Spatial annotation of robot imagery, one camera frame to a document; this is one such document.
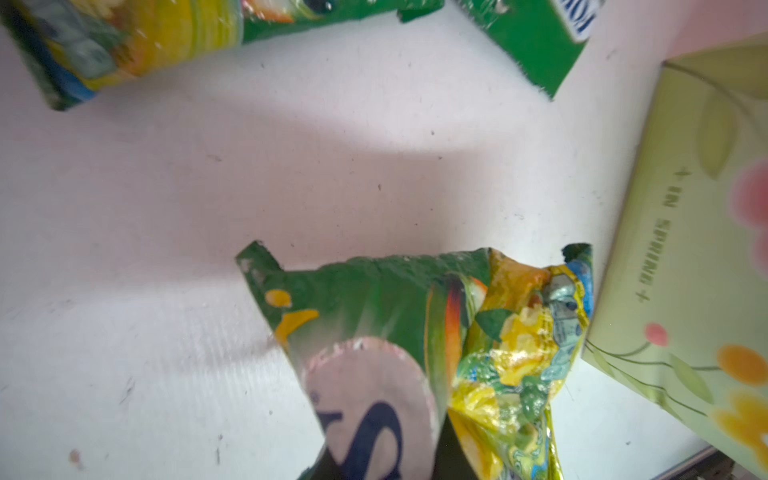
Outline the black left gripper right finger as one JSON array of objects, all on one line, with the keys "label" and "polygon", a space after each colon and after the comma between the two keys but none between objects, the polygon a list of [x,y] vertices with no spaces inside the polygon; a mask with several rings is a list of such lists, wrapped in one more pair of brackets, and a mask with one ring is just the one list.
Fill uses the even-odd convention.
[{"label": "black left gripper right finger", "polygon": [[477,480],[449,418],[438,441],[432,480]]}]

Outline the green yellow Fox's bag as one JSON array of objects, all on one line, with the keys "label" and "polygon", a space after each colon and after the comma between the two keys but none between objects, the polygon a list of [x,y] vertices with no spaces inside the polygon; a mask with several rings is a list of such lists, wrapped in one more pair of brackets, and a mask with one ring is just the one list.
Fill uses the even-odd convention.
[{"label": "green yellow Fox's bag", "polygon": [[446,418],[477,479],[559,479],[551,402],[593,310],[592,248],[493,248],[286,270],[238,254],[342,479],[431,479]]},{"label": "green yellow Fox's bag", "polygon": [[219,50],[394,12],[401,22],[440,1],[4,1],[10,32],[49,107]]}]

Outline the illustrated paper gift bag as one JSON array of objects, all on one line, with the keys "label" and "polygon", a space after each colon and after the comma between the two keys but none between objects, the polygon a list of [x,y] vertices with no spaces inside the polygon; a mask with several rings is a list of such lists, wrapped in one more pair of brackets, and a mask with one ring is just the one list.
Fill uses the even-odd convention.
[{"label": "illustrated paper gift bag", "polygon": [[583,351],[767,475],[767,36],[662,64]]}]

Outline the green candy bag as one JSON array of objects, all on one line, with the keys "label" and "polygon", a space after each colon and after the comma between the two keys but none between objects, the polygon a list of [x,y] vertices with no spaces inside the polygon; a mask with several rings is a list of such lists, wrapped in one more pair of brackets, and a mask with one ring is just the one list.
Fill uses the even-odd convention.
[{"label": "green candy bag", "polygon": [[481,0],[459,5],[533,85],[554,98],[585,48],[604,3]]}]

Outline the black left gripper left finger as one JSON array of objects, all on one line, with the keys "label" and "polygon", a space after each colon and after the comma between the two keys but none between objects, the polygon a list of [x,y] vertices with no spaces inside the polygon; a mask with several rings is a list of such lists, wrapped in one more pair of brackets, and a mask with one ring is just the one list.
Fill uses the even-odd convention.
[{"label": "black left gripper left finger", "polygon": [[342,480],[342,471],[328,449],[324,447],[315,463],[305,469],[298,480]]}]

